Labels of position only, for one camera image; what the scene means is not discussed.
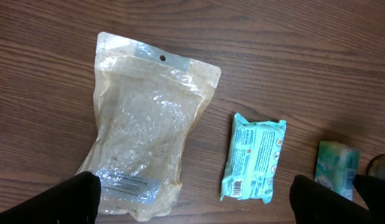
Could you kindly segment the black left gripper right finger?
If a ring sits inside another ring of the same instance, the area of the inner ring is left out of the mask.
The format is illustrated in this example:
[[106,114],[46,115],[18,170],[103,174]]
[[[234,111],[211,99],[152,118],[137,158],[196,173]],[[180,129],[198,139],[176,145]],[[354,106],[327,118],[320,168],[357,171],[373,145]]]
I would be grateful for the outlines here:
[[304,175],[296,175],[289,201],[297,224],[372,223],[369,210]]

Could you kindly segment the small teal packet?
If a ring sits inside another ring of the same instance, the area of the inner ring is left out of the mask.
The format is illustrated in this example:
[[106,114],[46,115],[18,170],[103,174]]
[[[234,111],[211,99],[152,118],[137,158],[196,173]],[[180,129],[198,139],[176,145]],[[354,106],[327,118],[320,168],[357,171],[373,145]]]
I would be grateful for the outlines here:
[[335,141],[320,141],[314,181],[353,201],[353,181],[360,150]]

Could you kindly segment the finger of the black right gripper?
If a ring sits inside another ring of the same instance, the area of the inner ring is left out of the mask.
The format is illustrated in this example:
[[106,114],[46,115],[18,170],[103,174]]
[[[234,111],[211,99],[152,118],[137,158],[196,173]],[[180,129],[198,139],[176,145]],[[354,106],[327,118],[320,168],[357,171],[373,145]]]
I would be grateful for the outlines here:
[[372,223],[385,224],[385,179],[356,175],[353,185],[366,203]]

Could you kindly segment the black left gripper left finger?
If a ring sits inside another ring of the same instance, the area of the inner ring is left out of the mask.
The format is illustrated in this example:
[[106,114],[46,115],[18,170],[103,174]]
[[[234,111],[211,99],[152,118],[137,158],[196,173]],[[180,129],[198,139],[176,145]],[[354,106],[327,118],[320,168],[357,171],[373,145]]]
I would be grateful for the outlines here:
[[95,224],[100,178],[84,171],[0,213],[0,224]]

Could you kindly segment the teal tissue pack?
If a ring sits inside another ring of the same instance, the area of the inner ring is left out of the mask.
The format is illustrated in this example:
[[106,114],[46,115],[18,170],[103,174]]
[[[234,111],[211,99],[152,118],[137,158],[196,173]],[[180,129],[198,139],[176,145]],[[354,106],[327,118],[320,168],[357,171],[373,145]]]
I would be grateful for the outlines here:
[[286,129],[285,120],[249,122],[240,113],[234,115],[221,200],[232,197],[271,202]]

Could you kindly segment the white orange snack packet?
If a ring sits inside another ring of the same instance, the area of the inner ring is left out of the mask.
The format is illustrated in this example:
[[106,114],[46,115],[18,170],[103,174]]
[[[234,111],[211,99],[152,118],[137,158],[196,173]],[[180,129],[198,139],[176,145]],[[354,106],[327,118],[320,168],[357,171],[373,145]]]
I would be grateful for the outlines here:
[[139,222],[168,215],[182,152],[213,98],[215,65],[118,35],[98,34],[93,104],[98,135],[81,171],[100,178],[98,211]]

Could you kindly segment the green lid white jar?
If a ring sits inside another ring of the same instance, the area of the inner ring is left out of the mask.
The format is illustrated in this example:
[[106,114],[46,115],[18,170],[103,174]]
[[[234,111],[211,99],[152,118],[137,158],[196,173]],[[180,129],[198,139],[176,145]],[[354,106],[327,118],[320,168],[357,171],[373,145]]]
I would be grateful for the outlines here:
[[378,155],[369,162],[366,175],[385,180],[385,154]]

